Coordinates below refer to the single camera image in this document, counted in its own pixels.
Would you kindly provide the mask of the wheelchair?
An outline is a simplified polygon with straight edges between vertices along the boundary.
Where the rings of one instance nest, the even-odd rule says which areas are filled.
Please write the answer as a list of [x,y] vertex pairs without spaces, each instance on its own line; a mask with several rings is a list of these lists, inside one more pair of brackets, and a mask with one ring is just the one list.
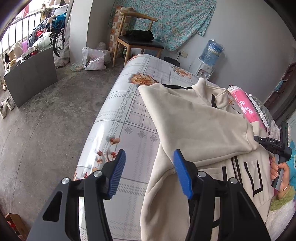
[[46,31],[51,32],[50,41],[53,47],[53,52],[57,57],[60,57],[65,45],[65,21],[66,13],[53,15],[48,18],[46,23]]

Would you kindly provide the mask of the teal floral wall cloth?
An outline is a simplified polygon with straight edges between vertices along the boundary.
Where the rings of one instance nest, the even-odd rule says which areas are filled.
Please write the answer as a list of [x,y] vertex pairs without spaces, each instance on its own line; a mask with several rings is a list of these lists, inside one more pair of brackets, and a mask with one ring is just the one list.
[[168,51],[176,51],[196,34],[204,36],[216,8],[216,1],[130,0],[115,1],[110,12],[111,27],[117,6],[131,7],[157,19],[152,24],[154,39]]

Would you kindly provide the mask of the wall power socket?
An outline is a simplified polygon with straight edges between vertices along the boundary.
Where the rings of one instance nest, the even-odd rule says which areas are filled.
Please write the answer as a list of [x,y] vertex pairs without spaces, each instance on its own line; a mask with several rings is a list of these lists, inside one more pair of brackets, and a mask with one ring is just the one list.
[[179,56],[179,57],[183,57],[183,58],[187,58],[188,53],[185,52],[185,51],[179,51],[179,52],[178,52],[178,56]]

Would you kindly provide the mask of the beige zip jacket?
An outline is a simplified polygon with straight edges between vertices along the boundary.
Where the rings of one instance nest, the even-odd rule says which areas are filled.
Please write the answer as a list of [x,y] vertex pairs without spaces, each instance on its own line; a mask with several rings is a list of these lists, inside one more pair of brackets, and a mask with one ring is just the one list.
[[140,214],[142,240],[184,240],[189,203],[173,164],[180,150],[187,161],[217,180],[236,178],[267,219],[274,195],[269,153],[227,89],[200,78],[189,88],[156,83],[138,88],[159,135],[159,148]]

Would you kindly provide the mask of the floral grey bed sheet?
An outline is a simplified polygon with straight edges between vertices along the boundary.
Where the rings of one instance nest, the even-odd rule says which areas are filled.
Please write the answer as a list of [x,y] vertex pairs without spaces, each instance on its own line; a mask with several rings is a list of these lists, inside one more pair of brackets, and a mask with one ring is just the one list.
[[140,211],[159,147],[159,136],[138,92],[138,78],[189,87],[196,75],[148,54],[129,60],[108,94],[92,126],[74,174],[84,179],[126,153],[114,197],[104,203],[114,240],[140,240]]

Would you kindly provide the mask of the dark grey board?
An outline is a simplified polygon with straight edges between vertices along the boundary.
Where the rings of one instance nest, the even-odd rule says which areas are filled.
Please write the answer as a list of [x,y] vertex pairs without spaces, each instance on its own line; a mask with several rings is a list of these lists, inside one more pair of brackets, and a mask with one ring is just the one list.
[[22,60],[4,74],[4,80],[12,99],[20,108],[36,94],[58,81],[53,48],[48,46],[27,60]]

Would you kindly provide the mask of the wooden chair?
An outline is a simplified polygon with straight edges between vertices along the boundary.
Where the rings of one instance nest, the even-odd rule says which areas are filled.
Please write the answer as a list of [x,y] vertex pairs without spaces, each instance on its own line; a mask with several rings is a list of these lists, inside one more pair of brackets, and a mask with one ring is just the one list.
[[[123,45],[124,47],[126,47],[124,66],[129,60],[130,51],[132,48],[141,49],[142,50],[141,53],[143,53],[145,49],[158,51],[157,58],[160,58],[164,47],[161,44],[154,41],[154,36],[151,31],[152,24],[154,22],[157,22],[158,20],[156,18],[147,16],[141,13],[137,13],[137,12],[120,13],[119,16],[121,17],[121,23],[118,31],[119,36],[116,39],[112,67],[114,67],[116,63],[117,51],[118,51],[119,45]],[[148,30],[147,31],[142,31],[142,30],[126,31],[125,34],[122,35],[123,24],[125,23],[125,19],[127,17],[150,20],[151,22]]]

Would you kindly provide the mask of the blue water bottle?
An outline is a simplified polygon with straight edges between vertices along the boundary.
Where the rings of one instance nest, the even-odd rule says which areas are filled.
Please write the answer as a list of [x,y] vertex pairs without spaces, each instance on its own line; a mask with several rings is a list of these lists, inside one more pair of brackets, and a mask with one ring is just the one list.
[[199,60],[203,64],[213,67],[223,51],[224,47],[221,44],[214,39],[210,39],[202,54],[199,56]]

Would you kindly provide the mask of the grey lace pillow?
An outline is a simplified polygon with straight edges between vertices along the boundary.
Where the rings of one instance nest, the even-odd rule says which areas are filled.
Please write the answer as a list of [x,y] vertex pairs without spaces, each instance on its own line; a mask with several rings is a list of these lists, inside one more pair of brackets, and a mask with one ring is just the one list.
[[263,122],[268,137],[279,140],[280,129],[276,125],[267,107],[258,98],[252,96],[251,94],[248,94],[248,98],[253,104],[253,107],[255,108],[257,114],[259,115],[261,121]]

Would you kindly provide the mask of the red box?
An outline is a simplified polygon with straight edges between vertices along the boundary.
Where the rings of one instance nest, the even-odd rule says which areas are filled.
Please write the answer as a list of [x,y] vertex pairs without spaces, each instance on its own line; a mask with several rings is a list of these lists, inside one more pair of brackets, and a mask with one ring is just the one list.
[[21,240],[27,240],[29,230],[27,229],[25,223],[23,222],[22,218],[15,213],[8,213],[5,216],[5,219],[9,226],[13,229],[16,235]]

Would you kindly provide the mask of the metal balcony railing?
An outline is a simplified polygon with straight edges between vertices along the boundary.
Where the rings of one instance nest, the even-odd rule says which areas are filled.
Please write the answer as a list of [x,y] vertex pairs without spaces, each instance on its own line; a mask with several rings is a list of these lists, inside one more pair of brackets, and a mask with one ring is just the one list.
[[1,39],[1,68],[5,69],[5,54],[8,54],[11,47],[16,42],[23,42],[27,40],[30,34],[33,32],[34,27],[41,22],[41,16],[45,9],[38,9],[23,16],[19,13]]

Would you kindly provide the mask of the pink fleece blanket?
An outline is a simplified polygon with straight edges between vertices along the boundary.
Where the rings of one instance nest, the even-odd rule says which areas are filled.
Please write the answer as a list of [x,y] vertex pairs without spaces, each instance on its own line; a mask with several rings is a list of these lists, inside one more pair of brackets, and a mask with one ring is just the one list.
[[248,98],[247,94],[241,88],[239,88],[237,86],[228,87],[228,91],[230,92],[232,97],[234,97],[234,99],[235,99],[236,103],[238,104],[238,106],[240,107],[244,117],[250,123],[258,121],[260,127],[266,129],[259,114],[255,110],[254,105],[252,104],[252,102]]

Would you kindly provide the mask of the white plastic bag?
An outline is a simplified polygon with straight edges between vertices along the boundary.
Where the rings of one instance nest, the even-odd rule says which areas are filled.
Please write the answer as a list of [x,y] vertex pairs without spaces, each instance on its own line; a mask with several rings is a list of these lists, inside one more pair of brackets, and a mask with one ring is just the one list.
[[95,49],[82,48],[82,63],[87,71],[104,70],[111,62],[111,53],[104,42],[100,42]]

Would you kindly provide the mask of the white water dispenser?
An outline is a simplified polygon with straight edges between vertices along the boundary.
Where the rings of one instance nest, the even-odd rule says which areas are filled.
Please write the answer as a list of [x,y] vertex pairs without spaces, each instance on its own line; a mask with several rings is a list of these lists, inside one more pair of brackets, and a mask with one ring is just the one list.
[[201,77],[201,78],[204,78],[205,80],[209,80],[210,77],[212,76],[212,74],[214,73],[214,68],[213,66],[209,66],[207,64],[205,64],[201,59],[200,57],[198,58],[199,62],[200,62],[200,65],[199,67],[197,68],[196,72],[195,72],[195,75],[197,77]]

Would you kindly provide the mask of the black bag on chair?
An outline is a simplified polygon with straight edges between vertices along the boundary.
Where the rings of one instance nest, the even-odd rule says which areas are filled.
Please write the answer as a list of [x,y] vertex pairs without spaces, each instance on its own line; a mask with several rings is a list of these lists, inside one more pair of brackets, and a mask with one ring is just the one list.
[[154,40],[154,36],[153,36],[153,33],[151,32],[151,30],[148,30],[148,31],[143,31],[143,30],[126,31],[124,36],[133,42],[149,43]]

